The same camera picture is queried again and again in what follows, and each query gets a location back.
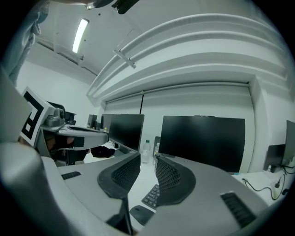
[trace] computer mouse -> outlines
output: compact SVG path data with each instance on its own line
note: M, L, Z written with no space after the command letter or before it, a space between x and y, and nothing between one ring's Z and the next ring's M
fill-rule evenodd
M146 225L146 223L154 215L154 212L143 206L137 205L130 210L130 214L138 221L138 223Z

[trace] monitor stand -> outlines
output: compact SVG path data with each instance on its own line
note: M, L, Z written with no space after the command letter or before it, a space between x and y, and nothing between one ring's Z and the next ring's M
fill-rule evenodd
M123 146L119 146L119 151L121 151L122 153L124 154L128 154L130 152L130 150L126 147L123 147Z
M119 146L119 149L115 150L114 156L115 157L122 156L122 155L128 154L129 152L130 152L129 149L127 149L126 147Z

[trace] ceiling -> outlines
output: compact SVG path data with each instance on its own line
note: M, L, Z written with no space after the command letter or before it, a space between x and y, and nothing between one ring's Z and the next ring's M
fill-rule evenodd
M98 74L114 56L114 49L121 49L161 23L187 15L215 12L249 17L251 11L250 5L242 0L140 0L126 14L119 15L111 4L87 10L85 6L52 1L37 41ZM89 25L78 53L73 53L73 42L82 18L88 19Z

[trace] ceiling light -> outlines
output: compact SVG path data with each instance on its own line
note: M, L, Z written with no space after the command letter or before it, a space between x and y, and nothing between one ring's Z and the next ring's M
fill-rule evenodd
M79 27L78 27L78 30L77 30L77 33L75 36L75 40L74 40L74 45L73 45L73 52L75 52L75 53L78 52L80 41L82 39L83 33L84 33L88 23L89 23L89 21L87 19L82 19L79 24Z

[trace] keyboard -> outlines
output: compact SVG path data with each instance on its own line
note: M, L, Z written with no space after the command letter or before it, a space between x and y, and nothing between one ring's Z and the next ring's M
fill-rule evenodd
M160 196L159 186L156 184L151 191L142 199L142 202L150 208L156 210L157 199Z

